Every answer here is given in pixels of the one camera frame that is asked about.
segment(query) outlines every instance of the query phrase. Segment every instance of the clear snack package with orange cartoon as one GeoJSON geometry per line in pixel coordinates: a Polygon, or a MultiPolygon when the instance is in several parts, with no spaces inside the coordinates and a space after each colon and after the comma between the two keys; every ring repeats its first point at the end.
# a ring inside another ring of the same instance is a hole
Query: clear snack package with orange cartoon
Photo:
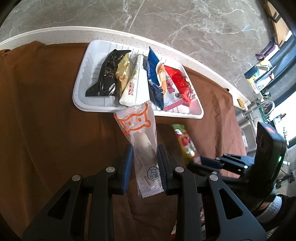
{"type": "Polygon", "coordinates": [[[163,192],[156,157],[156,124],[151,102],[118,111],[114,118],[133,146],[139,197],[163,192]]]}

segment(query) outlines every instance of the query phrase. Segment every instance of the white snack package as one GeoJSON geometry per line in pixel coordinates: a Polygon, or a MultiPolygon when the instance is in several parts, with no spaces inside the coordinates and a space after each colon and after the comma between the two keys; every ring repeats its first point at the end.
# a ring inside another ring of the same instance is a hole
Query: white snack package
{"type": "Polygon", "coordinates": [[[137,55],[135,69],[119,100],[122,105],[132,106],[150,100],[147,72],[143,68],[143,60],[142,54],[137,55]]]}
{"type": "Polygon", "coordinates": [[[114,118],[133,146],[139,197],[163,192],[156,157],[156,124],[151,102],[118,111],[114,118]]]}

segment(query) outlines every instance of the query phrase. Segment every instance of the tray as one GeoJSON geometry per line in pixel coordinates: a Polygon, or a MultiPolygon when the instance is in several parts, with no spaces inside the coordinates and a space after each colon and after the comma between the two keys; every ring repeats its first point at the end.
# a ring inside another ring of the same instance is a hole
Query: tray
{"type": "MultiPolygon", "coordinates": [[[[107,54],[114,49],[131,50],[131,57],[134,57],[138,54],[144,54],[147,56],[149,52],[148,50],[138,49],[132,46],[109,41],[92,41],[85,52],[73,90],[73,102],[78,109],[88,112],[117,112],[127,108],[126,106],[119,104],[118,97],[116,96],[85,97],[86,90],[97,82],[101,66],[107,54]]],[[[192,86],[185,69],[179,62],[161,55],[157,56],[159,60],[165,65],[182,71],[192,86]]],[[[203,117],[204,111],[193,86],[192,90],[193,95],[190,107],[179,105],[169,111],[163,111],[152,103],[154,115],[201,119],[203,117]]]]}

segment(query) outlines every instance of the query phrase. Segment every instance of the metal screw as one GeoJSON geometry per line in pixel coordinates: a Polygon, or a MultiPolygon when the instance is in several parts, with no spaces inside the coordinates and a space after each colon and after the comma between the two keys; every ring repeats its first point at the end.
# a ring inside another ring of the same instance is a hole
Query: metal screw
{"type": "Polygon", "coordinates": [[[81,178],[81,176],[79,176],[79,175],[74,175],[74,176],[72,177],[72,181],[77,182],[77,181],[80,180],[80,178],[81,178]]]}
{"type": "Polygon", "coordinates": [[[114,172],[115,168],[114,167],[107,167],[106,172],[114,172]]]}
{"type": "Polygon", "coordinates": [[[216,175],[212,174],[212,175],[210,175],[210,179],[212,181],[217,181],[218,180],[218,177],[216,175]]]}
{"type": "Polygon", "coordinates": [[[183,167],[176,167],[175,171],[181,173],[181,172],[184,172],[184,168],[183,167]]]}

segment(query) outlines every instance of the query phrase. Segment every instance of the black snack package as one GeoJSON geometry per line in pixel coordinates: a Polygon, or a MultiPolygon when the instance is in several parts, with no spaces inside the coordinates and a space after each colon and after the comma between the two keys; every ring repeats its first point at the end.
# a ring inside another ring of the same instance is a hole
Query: black snack package
{"type": "Polygon", "coordinates": [[[102,64],[98,82],[86,91],[85,96],[115,96],[118,88],[115,73],[119,62],[129,52],[130,50],[116,49],[111,51],[102,64]]]}

